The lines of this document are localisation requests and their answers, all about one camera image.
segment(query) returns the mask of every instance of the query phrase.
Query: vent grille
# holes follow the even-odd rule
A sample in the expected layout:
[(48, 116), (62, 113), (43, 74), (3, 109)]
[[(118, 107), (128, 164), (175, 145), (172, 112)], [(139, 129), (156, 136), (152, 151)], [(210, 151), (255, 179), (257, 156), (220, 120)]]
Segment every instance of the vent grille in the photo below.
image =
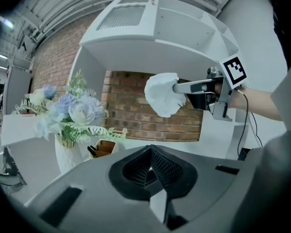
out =
[(145, 6), (125, 6), (114, 8), (104, 19), (98, 30), (124, 26), (137, 26), (145, 11)]

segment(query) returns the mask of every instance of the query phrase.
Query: human arm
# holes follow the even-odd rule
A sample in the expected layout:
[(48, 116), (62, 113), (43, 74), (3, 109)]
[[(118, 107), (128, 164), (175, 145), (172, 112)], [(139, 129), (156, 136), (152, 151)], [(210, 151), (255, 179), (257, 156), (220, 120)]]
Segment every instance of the human arm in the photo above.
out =
[[(272, 120), (282, 121), (276, 106), (271, 99), (271, 92), (258, 91), (250, 88), (239, 87), (249, 103), (249, 112), (259, 114)], [(247, 102), (245, 97), (239, 92), (233, 92), (232, 97), (228, 103), (230, 108), (241, 110), (247, 109)]]

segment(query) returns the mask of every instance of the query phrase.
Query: white cloth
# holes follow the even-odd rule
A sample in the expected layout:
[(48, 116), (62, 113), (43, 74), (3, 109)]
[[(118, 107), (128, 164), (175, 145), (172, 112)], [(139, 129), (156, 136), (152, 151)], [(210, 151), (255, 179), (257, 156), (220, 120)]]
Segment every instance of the white cloth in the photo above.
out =
[(176, 73), (160, 73), (146, 82), (145, 99), (160, 117), (170, 117), (186, 102), (184, 94), (173, 91), (177, 80)]

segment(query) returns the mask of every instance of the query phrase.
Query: black cable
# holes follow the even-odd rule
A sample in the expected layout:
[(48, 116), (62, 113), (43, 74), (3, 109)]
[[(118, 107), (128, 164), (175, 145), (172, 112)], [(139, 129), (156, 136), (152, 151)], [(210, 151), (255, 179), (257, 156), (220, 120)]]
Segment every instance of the black cable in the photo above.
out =
[(238, 154), (238, 157), (239, 157), (239, 145), (241, 144), (241, 141), (242, 141), (242, 138), (243, 138), (243, 133), (244, 133), (244, 130), (246, 128), (246, 123), (247, 123), (247, 118), (248, 118), (248, 111), (249, 111), (249, 102), (248, 102), (248, 98), (246, 97), (246, 95), (243, 92), (241, 92), (241, 91), (239, 91), (237, 89), (235, 89), (235, 90), (238, 91), (239, 93), (241, 93), (244, 96), (244, 98), (246, 99), (246, 101), (247, 101), (246, 118), (244, 120), (242, 135), (241, 135), (241, 137), (239, 139), (239, 143), (238, 143), (238, 146), (237, 146), (237, 154)]
[(251, 112), (252, 116), (253, 116), (253, 119), (254, 119), (254, 122), (256, 123), (256, 136), (257, 138), (259, 139), (260, 143), (261, 143), (261, 146), (263, 147), (263, 144), (262, 144), (262, 141), (260, 139), (260, 137), (258, 136), (258, 125), (257, 125), (257, 121), (256, 121), (256, 118), (254, 117), (253, 113)]

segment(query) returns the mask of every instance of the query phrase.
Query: ceiling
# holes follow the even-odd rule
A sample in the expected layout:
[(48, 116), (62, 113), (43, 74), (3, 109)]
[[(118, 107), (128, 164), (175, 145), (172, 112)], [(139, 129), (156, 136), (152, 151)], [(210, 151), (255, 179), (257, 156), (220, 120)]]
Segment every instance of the ceiling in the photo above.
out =
[[(2, 24), (0, 66), (28, 69), (32, 52), (65, 25), (91, 13), (99, 13), (113, 0), (22, 0), (7, 17), (11, 30)], [(181, 0), (217, 16), (229, 0)]]

